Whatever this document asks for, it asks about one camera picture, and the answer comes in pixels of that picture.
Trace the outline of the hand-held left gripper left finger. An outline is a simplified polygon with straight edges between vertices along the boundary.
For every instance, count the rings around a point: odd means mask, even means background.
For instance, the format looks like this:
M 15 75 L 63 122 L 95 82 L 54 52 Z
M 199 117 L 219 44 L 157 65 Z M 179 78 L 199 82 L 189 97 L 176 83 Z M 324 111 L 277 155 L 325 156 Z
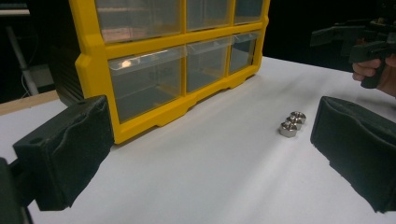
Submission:
M 13 145 L 23 205 L 42 211 L 70 207 L 114 145 L 108 101 L 94 96 L 70 105 Z

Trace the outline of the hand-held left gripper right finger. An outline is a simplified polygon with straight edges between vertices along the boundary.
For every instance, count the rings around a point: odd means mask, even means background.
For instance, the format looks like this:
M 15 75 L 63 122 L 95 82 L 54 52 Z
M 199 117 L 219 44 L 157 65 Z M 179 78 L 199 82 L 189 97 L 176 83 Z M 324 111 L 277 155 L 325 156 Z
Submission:
M 374 211 L 396 211 L 395 122 L 323 96 L 310 141 Z

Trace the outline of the silver hex nut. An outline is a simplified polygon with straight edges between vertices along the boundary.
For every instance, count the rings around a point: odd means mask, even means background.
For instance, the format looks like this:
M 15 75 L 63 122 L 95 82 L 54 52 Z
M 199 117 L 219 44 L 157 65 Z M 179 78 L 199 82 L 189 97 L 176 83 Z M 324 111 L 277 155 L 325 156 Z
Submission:
M 305 124 L 306 121 L 306 115 L 303 112 L 300 111 L 293 111 L 290 113 L 292 116 L 297 118 L 302 124 Z
M 290 121 L 284 121 L 280 124 L 280 126 L 278 128 L 278 132 L 282 136 L 291 138 L 297 134 L 297 126 Z
M 298 131 L 301 130 L 303 123 L 300 118 L 297 118 L 295 116 L 289 116 L 286 118 L 286 121 L 289 121 L 290 123 L 294 124 Z

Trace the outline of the yellow black drawer cabinet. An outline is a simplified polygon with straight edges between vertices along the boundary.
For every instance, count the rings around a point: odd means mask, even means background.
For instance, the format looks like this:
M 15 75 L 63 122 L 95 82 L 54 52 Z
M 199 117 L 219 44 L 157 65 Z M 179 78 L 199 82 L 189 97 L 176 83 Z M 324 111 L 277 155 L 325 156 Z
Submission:
M 139 53 L 159 47 L 172 45 L 169 37 L 142 42 L 107 44 L 104 42 L 97 17 L 95 0 L 66 0 L 72 22 L 72 31 L 78 40 L 77 53 L 71 59 L 68 73 L 61 74 L 57 80 L 57 92 L 68 105 L 79 99 L 104 95 L 108 100 L 110 119 L 116 143 L 121 144 L 149 129 L 161 127 L 188 112 L 200 101 L 223 90 L 232 89 L 252 77 L 260 68 L 262 47 L 268 25 L 270 0 L 264 0 L 262 20 L 231 28 L 208 31 L 209 37 L 230 35 L 236 32 L 257 30 L 260 32 L 253 50 L 252 64 L 193 93 L 184 93 L 180 98 L 154 108 L 142 115 L 119 121 L 108 61 L 129 53 Z

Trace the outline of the white metal stand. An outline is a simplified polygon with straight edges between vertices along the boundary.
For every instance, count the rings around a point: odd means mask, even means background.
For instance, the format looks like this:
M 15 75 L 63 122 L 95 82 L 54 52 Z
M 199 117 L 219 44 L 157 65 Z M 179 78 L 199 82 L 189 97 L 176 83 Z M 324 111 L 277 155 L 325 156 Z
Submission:
M 22 54 L 21 47 L 19 45 L 18 39 L 11 26 L 6 27 L 6 32 L 8 39 L 10 41 L 11 47 L 16 55 L 17 61 L 21 69 L 21 84 L 25 90 L 25 95 L 34 96 L 38 95 L 39 91 L 30 73 L 28 63 Z

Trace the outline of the set of clear closed drawers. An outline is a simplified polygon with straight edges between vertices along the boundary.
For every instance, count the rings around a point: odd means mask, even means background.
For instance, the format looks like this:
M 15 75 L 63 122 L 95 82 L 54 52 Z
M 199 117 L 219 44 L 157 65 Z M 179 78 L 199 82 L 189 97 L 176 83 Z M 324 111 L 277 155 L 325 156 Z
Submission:
M 105 43 L 169 37 L 170 47 L 108 61 L 120 122 L 193 93 L 252 64 L 260 32 L 208 31 L 262 20 L 264 0 L 95 0 Z

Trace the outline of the grey shelf bar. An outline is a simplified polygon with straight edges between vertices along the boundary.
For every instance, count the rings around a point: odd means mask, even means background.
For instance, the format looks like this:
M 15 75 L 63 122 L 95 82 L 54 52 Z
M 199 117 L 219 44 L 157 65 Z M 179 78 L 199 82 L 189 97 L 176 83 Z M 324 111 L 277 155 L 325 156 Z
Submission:
M 25 3 L 0 3 L 0 17 L 29 15 L 30 11 Z

